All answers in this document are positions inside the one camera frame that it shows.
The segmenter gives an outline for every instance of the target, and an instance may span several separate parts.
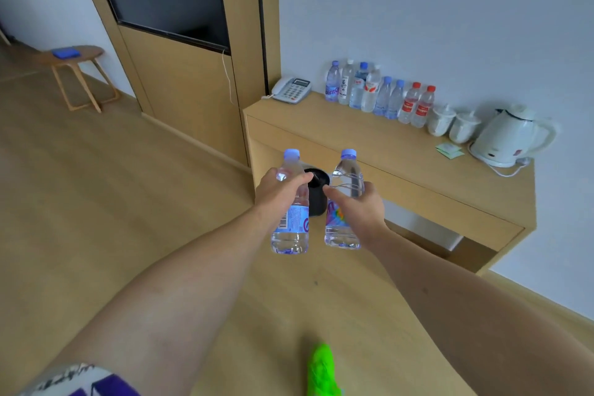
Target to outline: kettle base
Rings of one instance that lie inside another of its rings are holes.
[[[487,165],[489,165],[489,166],[493,166],[496,168],[511,168],[512,166],[514,166],[516,164],[515,160],[511,163],[501,163],[500,161],[495,161],[495,160],[490,159],[489,157],[485,157],[483,154],[472,150],[472,146],[474,146],[474,145],[475,145],[474,142],[470,143],[468,145],[468,151],[471,153],[471,155],[473,157],[481,160],[484,163],[487,163]]]

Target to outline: hand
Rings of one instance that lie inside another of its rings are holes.
[[[349,197],[328,185],[324,185],[323,191],[338,204],[346,222],[363,246],[368,247],[377,235],[388,230],[384,221],[384,201],[373,183],[365,182],[365,191],[361,197]]]
[[[297,174],[285,180],[277,180],[276,168],[271,168],[256,188],[256,207],[264,212],[266,222],[274,230],[285,215],[297,194],[297,188],[313,179],[313,173]]]

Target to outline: electric kettle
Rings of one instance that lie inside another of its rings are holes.
[[[471,154],[488,165],[509,168],[516,160],[533,157],[550,146],[560,128],[550,119],[536,119],[534,110],[515,104],[508,110],[497,110],[495,116],[471,144]],[[545,139],[534,145],[540,129],[547,130]]]

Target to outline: desk drawer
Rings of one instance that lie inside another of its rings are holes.
[[[301,160],[325,171],[331,171],[338,163],[340,151],[326,148],[251,116],[246,116],[246,119],[249,137],[262,144],[278,151],[299,149]],[[365,179],[376,185],[383,198],[490,249],[501,250],[523,230],[520,226],[366,163],[359,164]]]

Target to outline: water bottle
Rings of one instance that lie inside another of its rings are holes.
[[[405,102],[402,104],[400,114],[398,114],[398,121],[403,124],[408,124],[411,121],[412,111],[420,98],[420,83],[415,82],[412,88],[406,92]]]
[[[299,161],[299,150],[287,149],[283,165],[278,168],[276,178],[285,180],[297,174],[304,174]],[[309,188],[303,183],[295,195],[293,205],[278,223],[272,233],[270,244],[276,253],[294,255],[307,252],[309,238]]]
[[[359,70],[355,73],[355,82],[351,89],[351,99],[349,100],[349,107],[356,110],[361,109],[361,99],[363,99],[363,90],[365,89],[365,81],[369,75],[367,62],[361,62]]]
[[[350,197],[359,197],[363,194],[363,174],[357,163],[357,152],[354,149],[342,151],[340,163],[332,173],[330,185]],[[359,238],[346,223],[337,203],[330,199],[328,199],[324,241],[336,248],[359,249],[361,247]]]
[[[388,119],[396,119],[398,112],[402,108],[402,104],[405,102],[405,81],[397,80],[396,87],[392,91],[390,101],[388,102],[388,110],[385,112],[385,116]]]
[[[375,107],[375,100],[377,99],[377,93],[380,91],[381,84],[380,69],[381,66],[376,64],[365,81],[363,99],[361,99],[361,111],[364,113],[371,113]]]
[[[338,100],[338,90],[340,89],[340,70],[338,61],[332,62],[332,67],[326,76],[326,100],[336,102]]]
[[[346,60],[346,66],[342,70],[342,78],[340,80],[340,91],[338,92],[338,103],[341,105],[349,105],[349,97],[355,82],[355,65],[350,58]]]
[[[384,77],[384,84],[377,95],[373,114],[378,116],[385,116],[385,111],[388,109],[388,102],[390,101],[390,94],[392,92],[392,77]]]
[[[427,122],[427,113],[429,113],[429,109],[433,106],[433,102],[435,101],[435,87],[430,84],[427,86],[427,91],[423,93],[423,95],[419,99],[419,104],[416,106],[416,111],[411,119],[411,124],[420,129],[425,125]]]

